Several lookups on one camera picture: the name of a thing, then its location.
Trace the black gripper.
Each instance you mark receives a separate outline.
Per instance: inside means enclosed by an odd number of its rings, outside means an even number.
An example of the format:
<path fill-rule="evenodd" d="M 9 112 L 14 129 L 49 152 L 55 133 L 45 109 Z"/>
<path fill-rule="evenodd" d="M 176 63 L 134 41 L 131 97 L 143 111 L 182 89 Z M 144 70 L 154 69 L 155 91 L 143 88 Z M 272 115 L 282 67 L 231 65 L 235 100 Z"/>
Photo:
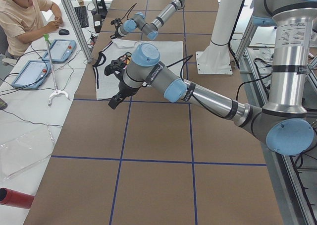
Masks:
<path fill-rule="evenodd" d="M 116 107 L 122 103 L 126 97 L 135 95 L 139 90 L 138 88 L 132 88 L 125 83 L 123 76 L 126 68 L 127 60 L 115 59 L 112 60 L 104 69 L 105 76 L 113 74 L 119 80 L 118 93 L 114 95 L 108 103 L 108 106 L 112 109 L 116 109 Z"/>
<path fill-rule="evenodd" d="M 115 27 L 115 32 L 110 37 L 111 38 L 121 38 L 122 36 L 119 34 L 119 31 L 118 31 L 123 24 L 121 19 L 116 18 L 116 19 L 112 20 L 110 24 Z"/>

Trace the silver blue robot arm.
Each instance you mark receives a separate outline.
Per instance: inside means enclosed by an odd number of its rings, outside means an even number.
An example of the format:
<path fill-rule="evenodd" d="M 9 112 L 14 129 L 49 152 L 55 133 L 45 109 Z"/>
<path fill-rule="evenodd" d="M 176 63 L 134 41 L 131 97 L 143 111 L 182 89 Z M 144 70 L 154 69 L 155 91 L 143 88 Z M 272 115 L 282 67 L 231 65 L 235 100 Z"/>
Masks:
<path fill-rule="evenodd" d="M 216 90 L 212 91 L 175 75 L 161 62 L 159 50 L 151 43 L 139 45 L 129 63 L 116 59 L 105 67 L 105 75 L 115 75 L 119 88 L 109 106 L 115 109 L 147 84 L 172 103 L 190 102 L 233 121 L 276 153 L 288 156 L 303 153 L 317 140 L 302 105 L 316 17 L 317 0 L 255 0 L 254 23 L 277 27 L 269 98 L 262 107 L 224 96 L 223 83 L 217 82 Z"/>
<path fill-rule="evenodd" d="M 175 12 L 183 9 L 184 6 L 185 0 L 171 0 L 162 12 L 150 23 L 146 22 L 145 16 L 141 12 L 135 13 L 125 22 L 122 22 L 119 18 L 114 19 L 111 25 L 115 26 L 116 31 L 110 38 L 119 39 L 139 29 L 148 39 L 154 40 L 158 35 L 159 28 L 161 28 Z"/>

